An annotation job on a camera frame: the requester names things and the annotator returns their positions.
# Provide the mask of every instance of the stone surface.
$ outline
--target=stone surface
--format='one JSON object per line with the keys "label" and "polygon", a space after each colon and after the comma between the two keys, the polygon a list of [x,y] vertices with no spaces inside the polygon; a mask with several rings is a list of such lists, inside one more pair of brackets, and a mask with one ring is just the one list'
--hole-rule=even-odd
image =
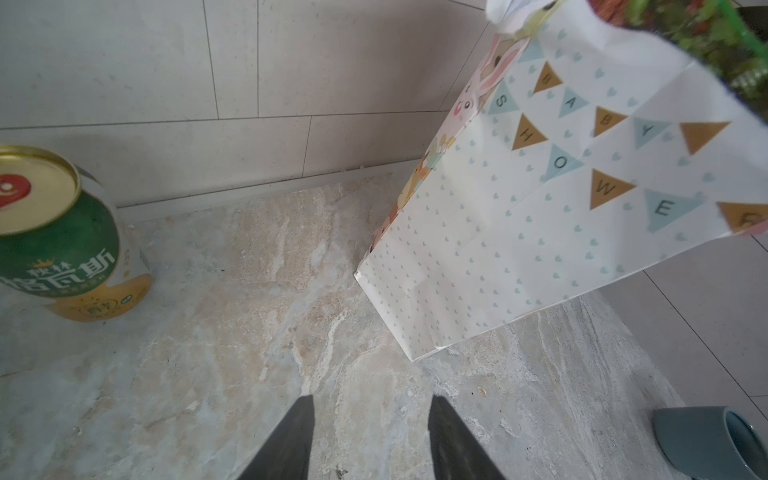
{"label": "stone surface", "polygon": [[0,477],[236,478],[312,393],[310,478],[433,478],[433,394],[509,480],[684,478],[650,425],[681,401],[599,293],[407,360],[353,278],[404,181],[140,224],[156,283],[120,319],[4,291]]}

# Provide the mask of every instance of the can lid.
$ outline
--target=can lid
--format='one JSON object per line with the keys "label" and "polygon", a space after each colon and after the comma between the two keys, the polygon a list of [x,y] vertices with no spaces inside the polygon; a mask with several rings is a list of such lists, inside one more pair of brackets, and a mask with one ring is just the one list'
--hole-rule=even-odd
{"label": "can lid", "polygon": [[80,176],[64,158],[41,148],[0,145],[0,236],[56,220],[79,194]]}

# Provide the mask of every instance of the triangle flag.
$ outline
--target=triangle flag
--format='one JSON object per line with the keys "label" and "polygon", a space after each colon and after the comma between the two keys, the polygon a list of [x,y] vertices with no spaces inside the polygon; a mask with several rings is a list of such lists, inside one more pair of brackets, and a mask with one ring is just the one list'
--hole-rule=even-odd
{"label": "triangle flag", "polygon": [[634,118],[634,146],[639,149],[649,141],[656,138],[658,134],[664,131],[671,124],[668,121],[644,120],[643,118]]}
{"label": "triangle flag", "polygon": [[680,129],[683,131],[683,138],[685,138],[688,151],[693,155],[728,125],[730,125],[729,121],[687,123],[680,124]]}
{"label": "triangle flag", "polygon": [[541,45],[539,45],[538,39],[534,38],[528,44],[528,47],[523,51],[522,55],[520,55],[518,63],[538,60],[539,58],[544,58],[544,53],[541,52]]}
{"label": "triangle flag", "polygon": [[583,162],[576,160],[567,151],[563,150],[555,144],[552,144],[552,152],[549,154],[549,165],[547,165],[547,173],[541,175],[541,181],[545,182],[562,174],[566,174],[569,171],[576,170],[583,165]]}
{"label": "triangle flag", "polygon": [[703,203],[696,198],[678,197],[645,189],[645,204],[650,218],[648,231],[653,233],[664,228]]}
{"label": "triangle flag", "polygon": [[541,74],[538,76],[536,86],[533,88],[533,93],[546,90],[548,88],[557,87],[562,85],[563,81],[558,77],[558,74],[552,70],[552,66],[549,62],[544,63],[544,67],[541,68]]}
{"label": "triangle flag", "polygon": [[493,95],[491,107],[488,108],[488,114],[504,114],[516,110],[520,110],[520,107],[518,107],[518,105],[515,103],[515,100],[512,98],[512,95],[509,93],[507,82],[500,82],[498,88],[496,88],[496,92]]}
{"label": "triangle flag", "polygon": [[528,117],[523,114],[520,117],[520,124],[518,125],[518,133],[515,134],[515,142],[512,144],[512,150],[515,151],[519,148],[530,147],[536,145],[542,141],[546,141],[547,138],[533,126]]}
{"label": "triangle flag", "polygon": [[597,137],[609,128],[615,127],[626,117],[627,115],[610,111],[607,108],[598,107],[594,116],[594,136]]}
{"label": "triangle flag", "polygon": [[624,195],[636,185],[619,180],[611,175],[606,175],[599,170],[592,169],[592,195],[589,200],[589,210],[594,210],[600,205]]}
{"label": "triangle flag", "polygon": [[733,234],[741,233],[768,220],[768,204],[729,204],[717,202]]}
{"label": "triangle flag", "polygon": [[584,107],[588,103],[588,101],[580,97],[576,92],[566,87],[565,95],[563,96],[563,105],[560,106],[560,116],[558,118],[563,118],[565,115]]}

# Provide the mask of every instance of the paper bag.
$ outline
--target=paper bag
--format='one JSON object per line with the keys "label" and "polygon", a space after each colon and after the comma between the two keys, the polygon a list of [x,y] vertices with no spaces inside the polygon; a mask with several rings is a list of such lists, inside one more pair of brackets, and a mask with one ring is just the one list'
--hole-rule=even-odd
{"label": "paper bag", "polygon": [[496,37],[356,279],[419,359],[768,219],[768,131],[585,0]]}

